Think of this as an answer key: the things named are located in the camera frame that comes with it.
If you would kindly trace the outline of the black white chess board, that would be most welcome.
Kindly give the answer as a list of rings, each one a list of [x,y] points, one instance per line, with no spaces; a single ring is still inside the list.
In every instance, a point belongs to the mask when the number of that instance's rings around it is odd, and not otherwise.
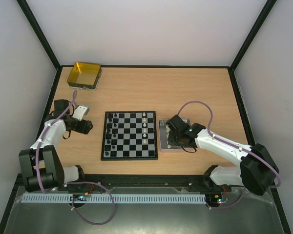
[[[111,139],[106,139],[108,114],[113,114]],[[146,118],[146,127],[143,128],[143,118]],[[102,140],[102,161],[121,160],[157,160],[157,127],[155,111],[117,111],[106,112]]]

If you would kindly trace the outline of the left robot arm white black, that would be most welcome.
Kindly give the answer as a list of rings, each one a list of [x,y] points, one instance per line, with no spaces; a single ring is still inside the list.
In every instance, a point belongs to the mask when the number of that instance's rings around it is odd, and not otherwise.
[[[44,127],[36,142],[19,153],[19,163],[23,184],[28,192],[42,191],[75,182],[84,177],[80,165],[64,168],[60,162],[56,147],[65,132],[87,135],[93,128],[90,120],[84,116],[89,108],[84,105],[74,106],[66,99],[54,101],[54,110],[46,116]]]

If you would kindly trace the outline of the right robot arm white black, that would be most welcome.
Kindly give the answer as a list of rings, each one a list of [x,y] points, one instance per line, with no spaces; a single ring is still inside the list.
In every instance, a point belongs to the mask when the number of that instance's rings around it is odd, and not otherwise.
[[[214,191],[220,185],[238,185],[255,195],[263,195],[279,174],[269,151],[259,143],[250,146],[234,142],[201,124],[189,125],[178,115],[169,119],[166,125],[170,145],[208,150],[235,165],[231,168],[217,166],[204,177],[203,185],[209,191]]]

